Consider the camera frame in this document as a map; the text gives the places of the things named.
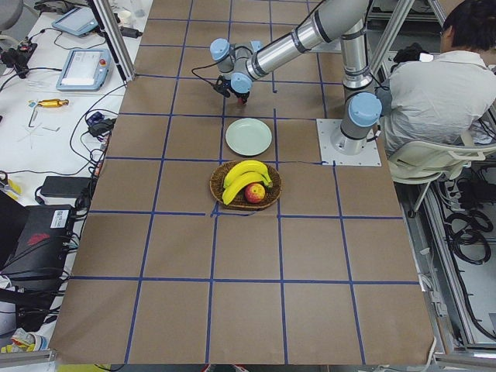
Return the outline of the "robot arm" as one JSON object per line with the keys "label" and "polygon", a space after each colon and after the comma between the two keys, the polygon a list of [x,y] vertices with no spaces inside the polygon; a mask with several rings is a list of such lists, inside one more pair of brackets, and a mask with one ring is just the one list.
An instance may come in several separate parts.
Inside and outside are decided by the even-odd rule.
{"label": "robot arm", "polygon": [[382,110],[372,92],[373,77],[367,58],[367,7],[368,3],[361,0],[322,1],[298,26],[266,46],[258,41],[214,40],[210,53],[219,76],[212,88],[227,98],[235,95],[246,102],[254,81],[324,43],[338,40],[343,58],[345,113],[330,141],[342,154],[360,153]]}

